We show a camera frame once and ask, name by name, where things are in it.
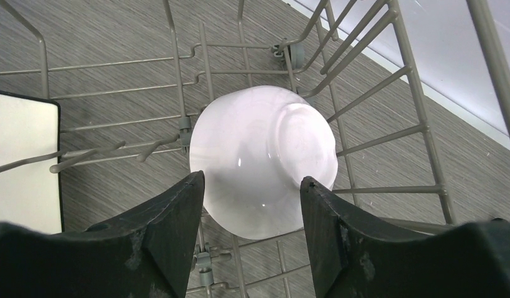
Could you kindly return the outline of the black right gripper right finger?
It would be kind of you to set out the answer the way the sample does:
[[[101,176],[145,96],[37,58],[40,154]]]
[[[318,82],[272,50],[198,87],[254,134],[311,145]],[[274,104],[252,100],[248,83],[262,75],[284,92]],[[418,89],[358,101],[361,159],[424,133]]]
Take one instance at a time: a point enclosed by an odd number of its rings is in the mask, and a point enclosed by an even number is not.
[[[310,176],[300,200],[317,297],[510,297],[510,222],[425,235],[375,217]]]

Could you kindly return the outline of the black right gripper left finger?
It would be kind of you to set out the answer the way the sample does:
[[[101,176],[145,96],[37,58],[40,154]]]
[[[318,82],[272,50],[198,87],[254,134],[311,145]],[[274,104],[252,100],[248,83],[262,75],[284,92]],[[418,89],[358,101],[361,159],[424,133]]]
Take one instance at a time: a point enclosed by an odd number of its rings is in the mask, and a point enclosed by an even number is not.
[[[204,187],[193,172],[82,232],[0,222],[0,297],[184,297]]]

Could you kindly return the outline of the white bowl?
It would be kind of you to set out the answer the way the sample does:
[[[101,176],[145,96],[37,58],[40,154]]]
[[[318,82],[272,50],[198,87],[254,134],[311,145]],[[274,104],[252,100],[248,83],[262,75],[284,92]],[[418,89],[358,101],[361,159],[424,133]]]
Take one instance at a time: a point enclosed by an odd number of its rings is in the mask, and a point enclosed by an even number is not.
[[[332,188],[339,168],[334,133],[321,113],[269,85],[212,101],[194,126],[189,163],[204,173],[211,218],[249,240],[301,229],[301,181],[311,176]]]

